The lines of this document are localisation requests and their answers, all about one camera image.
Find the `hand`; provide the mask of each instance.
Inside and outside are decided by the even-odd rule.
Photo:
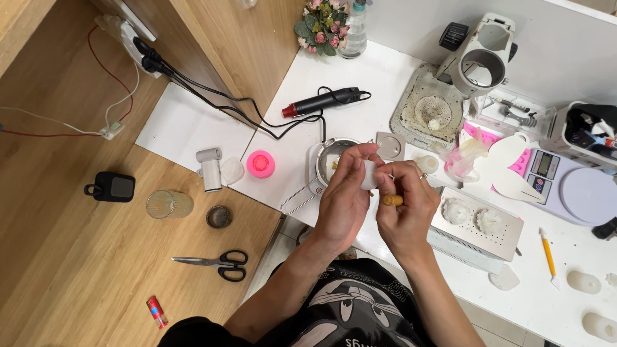
[[[319,218],[310,237],[315,237],[336,257],[354,242],[370,205],[368,191],[360,189],[365,176],[363,159],[384,161],[375,153],[374,143],[362,143],[343,152],[334,175],[321,197]]]
[[[414,161],[391,162],[375,171],[379,188],[377,227],[399,263],[433,253],[426,235],[441,198],[425,178],[420,179],[422,174]],[[403,205],[384,205],[383,198],[388,194],[401,195]]]

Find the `glass cup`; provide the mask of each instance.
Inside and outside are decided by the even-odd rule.
[[[182,218],[193,211],[193,199],[176,191],[157,190],[146,201],[146,211],[152,218]]]

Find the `black t-shirt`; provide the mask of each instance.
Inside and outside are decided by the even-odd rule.
[[[367,258],[333,261],[298,313],[254,345],[204,317],[179,321],[159,343],[159,347],[209,345],[435,347],[411,291]]]

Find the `digital kitchen scale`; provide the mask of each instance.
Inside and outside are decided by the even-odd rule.
[[[600,170],[534,149],[524,178],[546,198],[530,204],[571,223],[594,227],[617,216],[617,184]]]

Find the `person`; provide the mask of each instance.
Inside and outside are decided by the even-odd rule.
[[[484,346],[426,241],[439,195],[413,161],[385,164],[377,149],[363,143],[341,155],[313,232],[223,326],[188,318],[159,346]],[[370,197],[360,185],[367,158],[378,165],[379,234],[413,294],[371,259],[333,260],[364,223]],[[403,196],[404,204],[385,206],[387,194]]]

